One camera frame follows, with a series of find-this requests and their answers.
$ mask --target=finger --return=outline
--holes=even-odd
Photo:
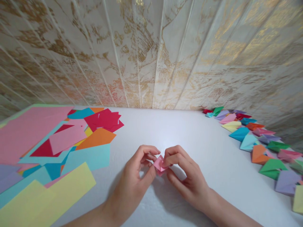
[[[167,179],[170,181],[170,183],[178,190],[178,192],[183,197],[186,197],[186,195],[188,193],[190,193],[189,189],[187,187],[185,187],[185,185],[176,176],[174,171],[172,171],[171,169],[167,169],[166,176],[167,176]]]

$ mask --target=patterned wallpaper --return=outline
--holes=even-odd
[[[303,150],[302,6],[0,0],[0,119],[33,103],[224,105],[253,114]]]

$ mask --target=folded paper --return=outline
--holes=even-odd
[[[269,159],[260,169],[259,173],[277,180],[281,170],[287,170],[286,166],[281,160]]]

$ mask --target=purple paper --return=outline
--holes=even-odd
[[[17,172],[12,172],[10,175],[0,180],[0,194],[11,186],[15,185],[23,179]]]
[[[215,119],[223,120],[223,118],[225,118],[226,114],[228,114],[228,113],[229,113],[228,110],[223,110],[218,114],[218,116],[215,117]]]
[[[19,166],[0,165],[0,181],[11,173],[17,172],[18,169],[20,169]]]
[[[296,174],[294,171],[282,170],[279,174],[275,191],[288,196],[294,196],[296,183],[300,180],[300,175]]]

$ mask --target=white table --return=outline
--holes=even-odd
[[[275,181],[259,174],[250,153],[214,118],[200,111],[109,108],[119,111],[124,127],[111,143],[110,165],[93,171],[97,182],[53,226],[61,226],[103,203],[112,192],[125,163],[142,144],[166,148],[181,145],[199,164],[210,187],[263,226],[303,226],[292,212],[291,198],[274,191]],[[216,226],[186,203],[168,182],[157,176],[123,226]]]

